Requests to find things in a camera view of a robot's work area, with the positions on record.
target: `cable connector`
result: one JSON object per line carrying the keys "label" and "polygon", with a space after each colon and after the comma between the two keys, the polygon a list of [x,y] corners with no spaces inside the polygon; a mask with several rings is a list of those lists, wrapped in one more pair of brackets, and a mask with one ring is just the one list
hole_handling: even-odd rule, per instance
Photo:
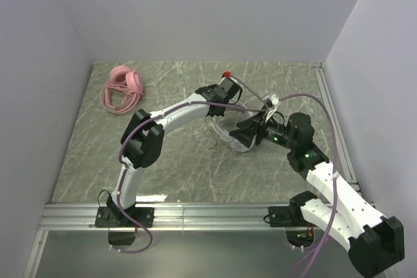
{"label": "cable connector", "polygon": [[276,94],[273,94],[270,98],[272,102],[272,107],[269,109],[268,113],[266,114],[266,121],[274,115],[274,113],[278,110],[278,106],[280,105],[280,99]]}

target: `metal frame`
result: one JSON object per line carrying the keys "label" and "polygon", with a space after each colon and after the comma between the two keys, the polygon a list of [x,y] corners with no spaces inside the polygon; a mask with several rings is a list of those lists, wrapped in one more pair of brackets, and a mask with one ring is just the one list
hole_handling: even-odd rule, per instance
{"label": "metal frame", "polygon": [[[336,143],[338,146],[340,163],[343,175],[348,183],[360,194],[360,189],[354,175],[352,163],[347,152],[347,147],[336,116],[326,79],[324,78],[322,63],[315,63],[313,70],[323,102],[332,117],[332,123],[336,130]],[[152,231],[175,230],[209,230],[209,231],[240,231],[240,230],[265,230],[284,231],[282,228],[270,228],[263,221],[268,214],[269,206],[287,206],[288,203],[218,203],[218,204],[180,204],[146,202],[136,206],[152,206],[155,208]],[[34,278],[46,240],[50,230],[91,230],[108,231],[94,227],[97,204],[47,204],[45,205],[38,232],[24,277]],[[305,227],[292,228],[291,230],[304,230]],[[395,268],[384,272],[385,278],[398,278]]]}
{"label": "metal frame", "polygon": [[326,78],[323,73],[323,64],[315,63],[313,65],[313,70],[317,78],[317,82],[319,84],[321,98],[323,99],[324,105],[326,106],[327,110],[330,113],[330,118],[332,119],[332,123],[335,127],[336,145],[338,147],[339,160],[340,160],[340,165],[343,171],[343,175],[345,176],[345,179],[348,182],[357,183],[356,176],[353,171],[351,158],[349,157],[345,139],[343,138],[339,120],[336,115],[336,110],[334,109],[332,97],[330,96],[330,91],[328,90],[328,87],[327,87]]}

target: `pink headphones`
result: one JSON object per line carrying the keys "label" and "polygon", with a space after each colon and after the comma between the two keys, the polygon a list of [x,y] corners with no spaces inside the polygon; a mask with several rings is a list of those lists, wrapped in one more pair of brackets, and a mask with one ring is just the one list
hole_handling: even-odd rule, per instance
{"label": "pink headphones", "polygon": [[[111,90],[124,93],[121,105],[111,103]],[[104,84],[100,93],[102,106],[105,110],[123,114],[131,110],[143,95],[143,84],[138,73],[126,65],[119,65],[110,71],[110,78]]]}

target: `white wall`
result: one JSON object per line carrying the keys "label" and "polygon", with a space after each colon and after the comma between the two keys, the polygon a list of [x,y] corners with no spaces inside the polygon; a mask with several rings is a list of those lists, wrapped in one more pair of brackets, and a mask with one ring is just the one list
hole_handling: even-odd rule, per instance
{"label": "white wall", "polygon": [[61,1],[91,57],[101,61],[323,61],[356,2]]}
{"label": "white wall", "polygon": [[0,0],[0,276],[20,277],[90,62],[58,0]]}
{"label": "white wall", "polygon": [[365,196],[405,226],[404,278],[417,277],[417,0],[358,0],[326,64]]}

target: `gray marble surface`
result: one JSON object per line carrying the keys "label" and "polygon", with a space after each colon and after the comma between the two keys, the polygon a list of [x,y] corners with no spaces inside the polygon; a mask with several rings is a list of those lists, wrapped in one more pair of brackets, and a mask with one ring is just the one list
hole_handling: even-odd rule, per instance
{"label": "gray marble surface", "polygon": [[[100,190],[115,187],[121,168],[117,161],[119,141],[132,114],[108,113],[100,105],[99,94],[109,71],[119,64],[137,70],[143,78],[145,97],[137,108],[146,111],[175,104],[198,87],[218,83],[226,70],[259,93],[273,91],[284,96],[308,92],[320,96],[310,63],[95,63],[53,202],[95,202]],[[113,99],[117,103],[121,97],[115,95]],[[242,101],[249,107],[261,107],[246,90]],[[319,105],[309,98],[295,98],[283,102],[280,111],[286,116],[297,111],[310,114],[315,142],[332,157],[330,129]],[[233,120],[233,114],[225,121]],[[160,159],[147,169],[138,195],[157,195],[166,202],[287,202],[312,188],[293,172],[286,154],[286,149],[268,142],[247,153],[235,152],[215,140],[203,120],[197,120],[165,138]]]}

